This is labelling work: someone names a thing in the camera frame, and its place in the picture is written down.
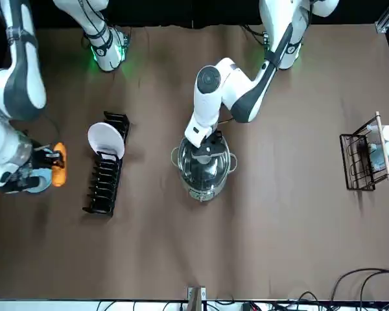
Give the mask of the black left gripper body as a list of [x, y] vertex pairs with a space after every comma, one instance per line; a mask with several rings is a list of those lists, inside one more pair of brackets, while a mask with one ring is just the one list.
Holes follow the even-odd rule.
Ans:
[[222, 132], [217, 130], [207, 139], [204, 139], [198, 149], [195, 150], [195, 156], [213, 157], [224, 152], [224, 142]]

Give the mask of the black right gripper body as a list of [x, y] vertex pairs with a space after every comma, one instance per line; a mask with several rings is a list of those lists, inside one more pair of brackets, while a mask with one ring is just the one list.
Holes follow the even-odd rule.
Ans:
[[51, 185], [52, 170], [46, 165], [46, 159], [52, 151], [49, 145], [39, 146], [36, 141], [33, 141], [33, 147], [29, 160], [19, 167], [5, 183], [7, 194], [18, 192], [37, 194]]

